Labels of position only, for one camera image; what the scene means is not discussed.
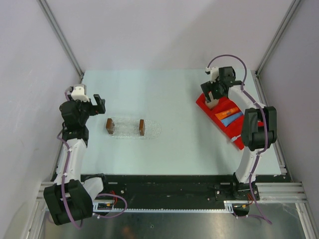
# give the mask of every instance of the brown box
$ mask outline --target brown box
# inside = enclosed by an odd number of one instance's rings
[[[111,118],[108,118],[108,120],[106,121],[106,130],[108,131],[109,134],[113,134],[114,133],[114,122]]]
[[[144,119],[141,119],[140,120],[140,135],[141,136],[144,136],[145,134],[145,123],[144,123]]]

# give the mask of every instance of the blue object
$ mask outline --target blue object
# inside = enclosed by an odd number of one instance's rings
[[[225,125],[225,127],[229,126],[232,122],[234,122],[237,118],[241,117],[243,115],[242,112],[236,113],[230,117],[224,118],[221,120],[221,122]]]

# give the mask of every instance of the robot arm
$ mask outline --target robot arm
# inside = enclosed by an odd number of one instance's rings
[[[263,110],[267,123],[268,146],[277,139],[277,112],[274,107],[267,107],[262,103],[253,102],[245,89],[241,87],[242,82],[236,81],[235,71],[232,67],[216,67],[206,69],[207,74],[212,74],[210,81],[201,85],[206,101],[210,102],[209,93],[214,99],[228,97],[238,108],[244,113],[244,123],[242,128],[242,141],[245,145],[244,153],[238,169],[235,172],[236,179],[239,184],[248,184],[249,176],[252,173],[253,166],[257,160],[260,150],[265,147],[265,131],[263,126],[258,126],[259,121],[263,121],[261,109]]]
[[[92,105],[83,84],[71,87],[70,92],[71,95],[67,95],[68,101],[59,108],[64,122],[62,137],[59,134],[57,138],[63,142],[63,149],[56,178],[53,186],[45,188],[43,193],[56,225],[69,223],[70,214],[74,221],[91,217],[93,200],[103,190],[101,178],[90,178],[82,185],[80,177],[89,140],[89,131],[85,124],[89,116],[105,113],[105,100],[94,95],[97,104]]]

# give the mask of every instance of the orange packet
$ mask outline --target orange packet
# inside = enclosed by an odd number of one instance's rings
[[[226,110],[226,111],[217,113],[217,114],[215,114],[215,115],[216,115],[216,117],[217,117],[219,120],[222,120],[222,119],[224,119],[224,118],[226,118],[226,117],[228,117],[228,116],[230,116],[230,115],[232,115],[232,114],[234,114],[234,113],[236,113],[236,112],[238,112],[238,111],[239,111],[238,107],[235,107],[235,108],[231,108],[231,109],[229,109],[229,110]]]

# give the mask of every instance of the gray floor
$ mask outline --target gray floor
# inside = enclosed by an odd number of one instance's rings
[[[124,213],[114,219],[90,218],[81,230],[56,226],[45,215],[40,239],[303,239],[294,204],[261,205],[268,218],[236,220],[231,214]]]

